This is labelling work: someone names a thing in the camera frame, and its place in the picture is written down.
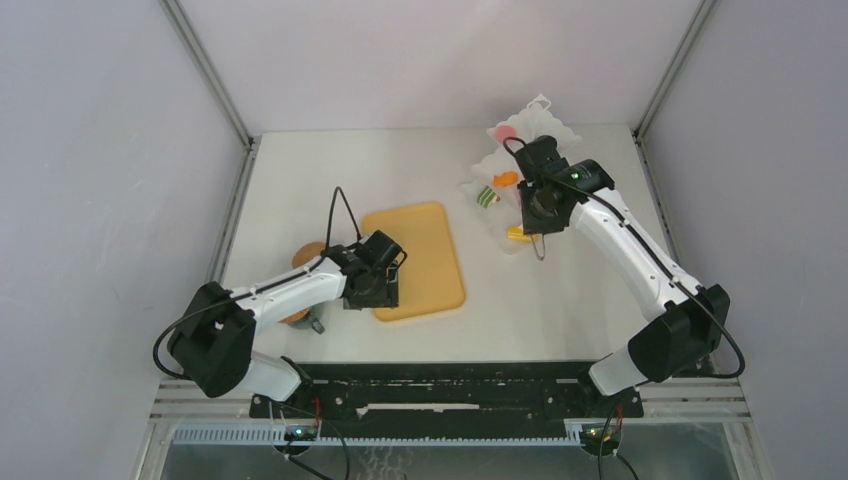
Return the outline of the small orange pastry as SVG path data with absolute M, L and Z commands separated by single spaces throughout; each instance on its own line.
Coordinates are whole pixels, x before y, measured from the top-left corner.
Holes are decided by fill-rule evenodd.
M 522 179 L 521 175 L 516 171 L 507 171 L 499 175 L 494 175 L 492 185 L 497 188 L 508 188 L 517 184 Z

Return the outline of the yellow serving tray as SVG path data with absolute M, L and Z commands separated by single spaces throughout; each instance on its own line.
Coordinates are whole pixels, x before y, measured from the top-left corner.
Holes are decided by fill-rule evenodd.
M 438 202 L 425 202 L 370 213 L 367 233 L 387 234 L 406 252 L 398 270 L 399 305 L 379 308 L 384 323 L 439 315 L 462 307 L 466 291 L 447 212 Z

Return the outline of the yellow cream cake slice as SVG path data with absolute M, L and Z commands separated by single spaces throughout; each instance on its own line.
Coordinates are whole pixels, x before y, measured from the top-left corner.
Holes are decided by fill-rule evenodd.
M 525 233 L 521 226 L 511 227 L 507 230 L 506 236 L 509 240 L 523 243 L 533 243 L 541 240 L 539 234 Z

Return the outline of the green layered cake slice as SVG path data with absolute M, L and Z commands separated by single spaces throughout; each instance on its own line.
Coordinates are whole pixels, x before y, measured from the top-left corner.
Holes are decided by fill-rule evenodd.
M 487 185 L 483 186 L 476 197 L 476 203 L 483 209 L 488 209 L 491 205 L 499 203 L 500 200 L 499 194 Z

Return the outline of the white three tier stand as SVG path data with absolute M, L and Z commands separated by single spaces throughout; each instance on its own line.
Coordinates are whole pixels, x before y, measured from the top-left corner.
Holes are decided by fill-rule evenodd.
M 503 140 L 512 136 L 529 142 L 548 135 L 556 139 L 560 154 L 564 154 L 582 141 L 580 136 L 551 113 L 551 106 L 552 102 L 539 94 L 518 113 L 488 129 L 487 134 L 496 142 L 495 151 L 472 165 L 470 168 L 472 179 L 459 186 L 492 240 L 506 254 L 515 254 L 529 248 L 532 244 L 511 241 L 506 236 L 507 230 L 511 227 L 523 228 L 518 183 L 524 177 L 514 158 L 503 147 Z M 518 172 L 522 179 L 508 188 L 494 187 L 493 176 L 507 171 Z M 499 203 L 491 205 L 488 209 L 483 209 L 476 203 L 476 197 L 484 185 L 493 188 L 501 198 Z

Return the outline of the pink handled metal tongs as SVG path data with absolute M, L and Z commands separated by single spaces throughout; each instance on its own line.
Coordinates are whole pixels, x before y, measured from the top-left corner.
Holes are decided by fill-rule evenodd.
M 545 236 L 543 234 L 532 234 L 530 240 L 536 259 L 540 262 L 544 261 L 546 258 Z

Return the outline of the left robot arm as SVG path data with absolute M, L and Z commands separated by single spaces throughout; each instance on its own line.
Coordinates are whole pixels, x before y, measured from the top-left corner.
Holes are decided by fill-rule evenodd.
M 348 310 L 396 308 L 399 270 L 408 255 L 381 230 L 349 246 L 324 247 L 315 257 L 271 280 L 226 289 L 201 286 L 185 313 L 155 345 L 209 398 L 233 390 L 267 397 L 290 417 L 305 414 L 313 394 L 307 376 L 285 356 L 270 356 L 255 340 L 284 319 L 341 301 Z

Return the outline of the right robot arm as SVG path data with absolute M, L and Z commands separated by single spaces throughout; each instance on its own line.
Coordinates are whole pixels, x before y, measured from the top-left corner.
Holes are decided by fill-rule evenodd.
M 581 232 L 622 277 L 646 320 L 624 346 L 589 368 L 589 382 L 577 391 L 584 412 L 605 415 L 618 393 L 663 382 L 717 349 L 726 337 L 728 293 L 704 286 L 670 258 L 599 163 L 570 163 L 551 136 L 508 137 L 503 147 L 523 177 L 517 189 L 525 231 L 541 237 L 569 227 Z

